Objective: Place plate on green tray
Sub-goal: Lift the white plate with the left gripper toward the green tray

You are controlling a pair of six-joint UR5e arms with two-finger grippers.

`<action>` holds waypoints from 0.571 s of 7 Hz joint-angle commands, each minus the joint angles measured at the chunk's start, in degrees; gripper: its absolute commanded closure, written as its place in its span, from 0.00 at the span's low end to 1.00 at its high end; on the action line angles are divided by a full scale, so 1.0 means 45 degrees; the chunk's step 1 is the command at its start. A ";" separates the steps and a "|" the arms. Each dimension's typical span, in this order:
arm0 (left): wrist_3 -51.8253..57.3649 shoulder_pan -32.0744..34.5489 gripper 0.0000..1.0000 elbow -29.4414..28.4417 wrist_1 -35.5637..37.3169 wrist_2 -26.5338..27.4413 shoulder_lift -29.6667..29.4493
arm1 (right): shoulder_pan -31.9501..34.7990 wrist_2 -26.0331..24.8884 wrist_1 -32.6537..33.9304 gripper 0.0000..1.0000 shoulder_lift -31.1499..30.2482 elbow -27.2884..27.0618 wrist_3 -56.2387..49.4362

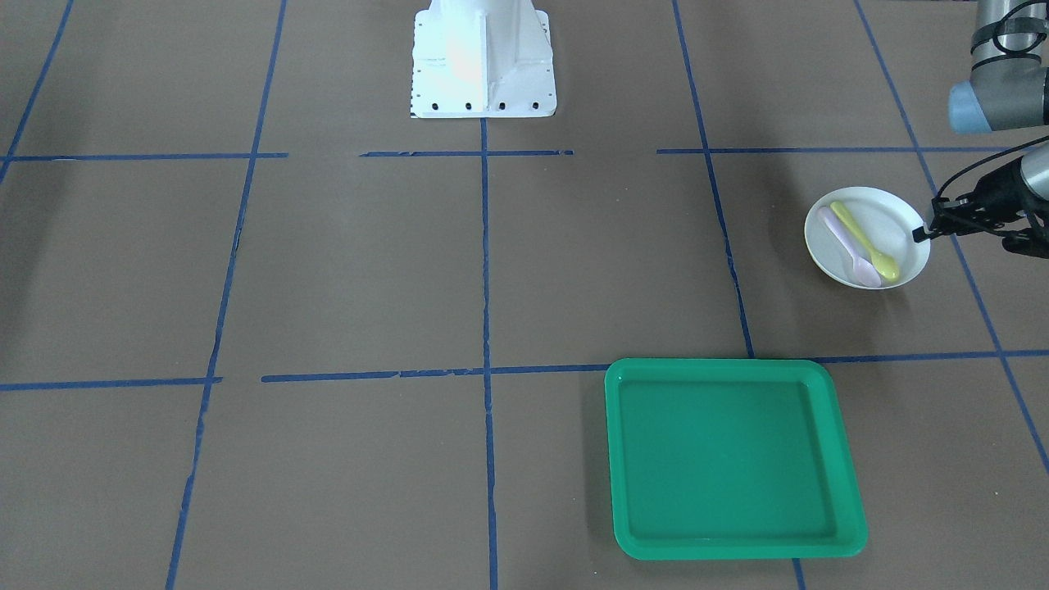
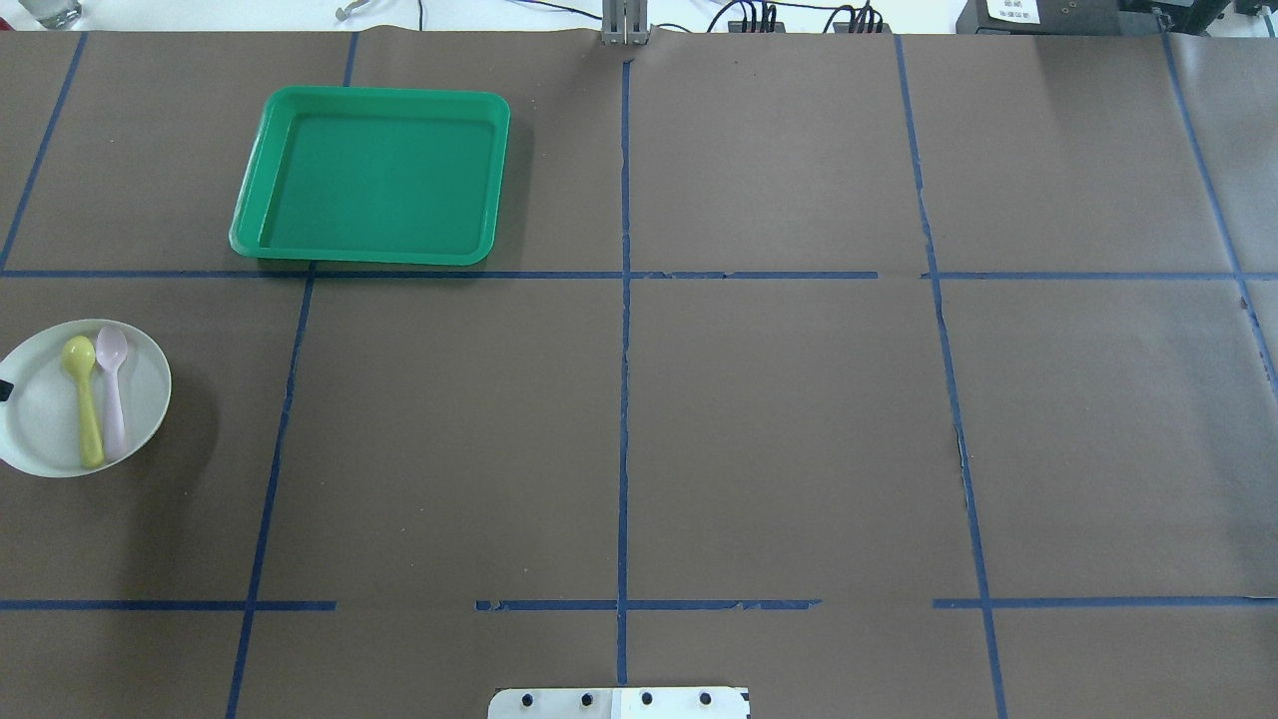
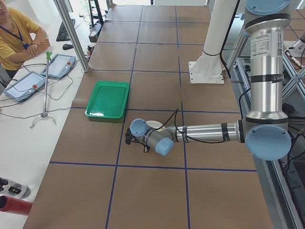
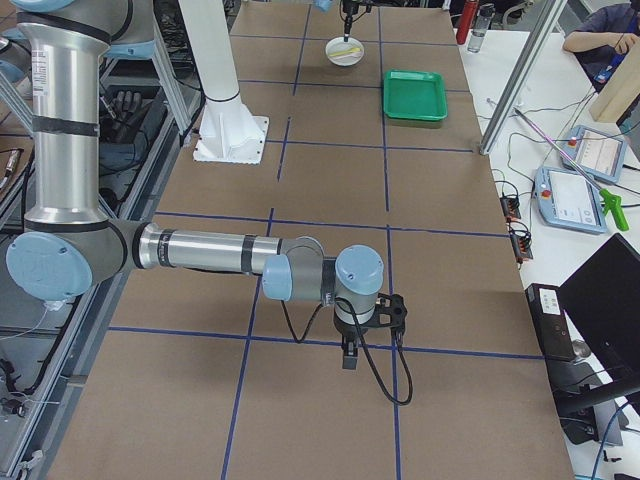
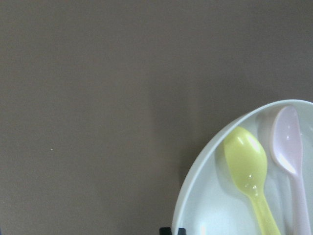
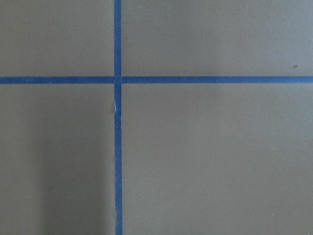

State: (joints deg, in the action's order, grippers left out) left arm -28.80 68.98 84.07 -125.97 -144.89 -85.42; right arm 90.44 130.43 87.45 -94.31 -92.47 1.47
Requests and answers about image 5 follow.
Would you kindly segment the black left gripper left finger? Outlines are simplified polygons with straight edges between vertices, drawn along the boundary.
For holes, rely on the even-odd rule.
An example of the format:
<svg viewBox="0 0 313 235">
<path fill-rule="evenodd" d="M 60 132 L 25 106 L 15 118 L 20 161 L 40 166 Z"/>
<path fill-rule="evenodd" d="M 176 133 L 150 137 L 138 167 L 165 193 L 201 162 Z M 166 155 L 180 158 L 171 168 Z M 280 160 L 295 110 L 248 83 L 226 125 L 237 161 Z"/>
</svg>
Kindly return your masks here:
<svg viewBox="0 0 313 235">
<path fill-rule="evenodd" d="M 159 229 L 159 235 L 172 235 L 172 231 L 170 227 L 161 227 Z"/>
</svg>

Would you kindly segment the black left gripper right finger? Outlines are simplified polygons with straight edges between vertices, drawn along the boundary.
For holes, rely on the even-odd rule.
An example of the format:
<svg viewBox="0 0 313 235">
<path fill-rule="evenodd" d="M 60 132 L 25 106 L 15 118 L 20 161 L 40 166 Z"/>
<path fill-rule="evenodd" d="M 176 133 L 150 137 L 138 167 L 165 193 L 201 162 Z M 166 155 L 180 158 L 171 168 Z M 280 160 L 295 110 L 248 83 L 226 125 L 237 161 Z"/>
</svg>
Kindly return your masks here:
<svg viewBox="0 0 313 235">
<path fill-rule="evenodd" d="M 178 235 L 186 235 L 186 229 L 185 228 L 179 228 Z"/>
</svg>

